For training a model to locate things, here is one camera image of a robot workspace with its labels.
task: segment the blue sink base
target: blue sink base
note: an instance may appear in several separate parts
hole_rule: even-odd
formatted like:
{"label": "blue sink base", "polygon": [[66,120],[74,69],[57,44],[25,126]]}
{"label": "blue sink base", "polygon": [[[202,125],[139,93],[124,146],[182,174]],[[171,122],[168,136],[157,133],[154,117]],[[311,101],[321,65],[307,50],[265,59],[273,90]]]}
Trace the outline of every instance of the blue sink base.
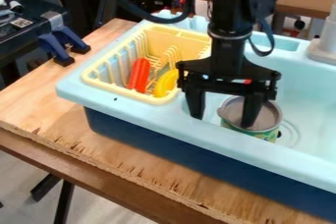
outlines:
{"label": "blue sink base", "polygon": [[84,110],[89,126],[98,134],[146,150],[255,194],[336,222],[335,194],[158,134],[101,112],[86,107]]}

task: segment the black cable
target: black cable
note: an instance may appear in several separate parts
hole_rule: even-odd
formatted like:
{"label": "black cable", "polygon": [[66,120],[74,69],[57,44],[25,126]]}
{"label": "black cable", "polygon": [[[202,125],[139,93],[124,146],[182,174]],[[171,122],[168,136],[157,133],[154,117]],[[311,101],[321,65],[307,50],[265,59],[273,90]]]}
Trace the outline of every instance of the black cable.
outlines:
{"label": "black cable", "polygon": [[129,11],[133,15],[141,19],[148,20],[150,22],[158,23],[158,24],[175,24],[175,23],[178,23],[184,20],[194,10],[194,2],[195,2],[195,0],[186,0],[183,13],[179,17],[176,17],[173,19],[164,19],[164,18],[159,18],[153,15],[150,15],[148,12],[142,10],[141,8],[139,8],[138,6],[136,6],[135,4],[133,4],[132,2],[128,0],[116,0],[116,1],[119,6]]}

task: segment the yellow dish rack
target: yellow dish rack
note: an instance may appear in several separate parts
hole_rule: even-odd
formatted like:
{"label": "yellow dish rack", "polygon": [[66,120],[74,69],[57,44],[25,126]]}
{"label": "yellow dish rack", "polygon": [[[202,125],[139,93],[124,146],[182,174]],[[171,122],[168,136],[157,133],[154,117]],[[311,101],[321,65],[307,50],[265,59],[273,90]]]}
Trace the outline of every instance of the yellow dish rack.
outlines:
{"label": "yellow dish rack", "polygon": [[[210,37],[204,33],[155,24],[146,25],[87,67],[82,72],[82,80],[145,103],[166,104],[176,96],[178,89],[173,88],[164,97],[154,97],[152,92],[157,80],[164,73],[174,70],[175,64],[181,60],[209,56],[210,42]],[[132,66],[140,57],[150,63],[145,93],[126,88]]]}

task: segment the orange object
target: orange object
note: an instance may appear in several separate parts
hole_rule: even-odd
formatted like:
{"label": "orange object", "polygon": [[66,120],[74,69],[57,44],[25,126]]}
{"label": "orange object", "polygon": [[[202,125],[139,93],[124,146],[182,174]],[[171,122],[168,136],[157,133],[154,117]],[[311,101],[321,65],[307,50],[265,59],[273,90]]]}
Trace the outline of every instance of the orange object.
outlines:
{"label": "orange object", "polygon": [[128,89],[135,89],[139,93],[145,93],[145,86],[149,76],[150,64],[145,58],[138,58],[131,69]]}

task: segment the blue clamp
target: blue clamp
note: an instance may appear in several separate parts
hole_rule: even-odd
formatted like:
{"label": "blue clamp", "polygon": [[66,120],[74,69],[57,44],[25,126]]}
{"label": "blue clamp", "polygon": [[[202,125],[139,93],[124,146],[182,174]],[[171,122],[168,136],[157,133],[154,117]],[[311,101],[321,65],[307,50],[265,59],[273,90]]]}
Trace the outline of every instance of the blue clamp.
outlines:
{"label": "blue clamp", "polygon": [[91,47],[85,44],[71,29],[68,27],[56,28],[52,31],[58,41],[62,44],[71,44],[71,51],[79,54],[86,54]]}
{"label": "blue clamp", "polygon": [[60,44],[52,33],[46,33],[38,37],[39,46],[47,53],[54,55],[54,62],[67,67],[75,63],[75,59],[68,55],[67,51]]}

